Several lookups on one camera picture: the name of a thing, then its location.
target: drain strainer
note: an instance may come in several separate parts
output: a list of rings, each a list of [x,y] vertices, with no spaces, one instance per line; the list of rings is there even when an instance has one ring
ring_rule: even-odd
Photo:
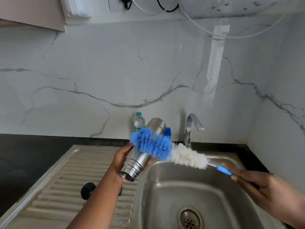
[[[180,208],[177,214],[177,220],[181,229],[203,229],[203,217],[198,210],[191,206]]]

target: marble wall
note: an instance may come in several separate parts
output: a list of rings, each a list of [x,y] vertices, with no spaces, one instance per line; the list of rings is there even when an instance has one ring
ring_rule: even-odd
[[[221,34],[264,30],[270,17],[203,19]],[[289,18],[245,39],[211,37],[189,21],[0,29],[0,133],[129,138],[132,118],[165,120],[182,140],[245,143]]]
[[[261,162],[305,194],[305,12],[296,14],[247,144]]]

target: person's right arm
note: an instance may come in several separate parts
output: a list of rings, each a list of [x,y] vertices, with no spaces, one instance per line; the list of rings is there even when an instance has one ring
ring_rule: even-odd
[[[247,171],[222,164],[253,201],[273,217],[296,229],[305,228],[305,196],[271,173]],[[256,189],[250,182],[259,185]]]

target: white bristles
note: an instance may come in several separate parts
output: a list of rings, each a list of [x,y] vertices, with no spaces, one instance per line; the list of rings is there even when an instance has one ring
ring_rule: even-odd
[[[182,143],[178,145],[172,144],[169,160],[175,164],[192,166],[199,169],[205,169],[210,161],[204,154],[199,154]]]

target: faucet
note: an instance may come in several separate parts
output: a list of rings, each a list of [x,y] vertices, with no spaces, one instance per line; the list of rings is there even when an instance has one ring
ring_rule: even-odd
[[[186,119],[186,126],[185,126],[185,134],[184,134],[184,144],[186,147],[191,147],[191,126],[192,122],[194,122],[194,125],[197,129],[197,131],[204,131],[204,128],[202,124],[200,123],[198,117],[191,113],[188,118]]]

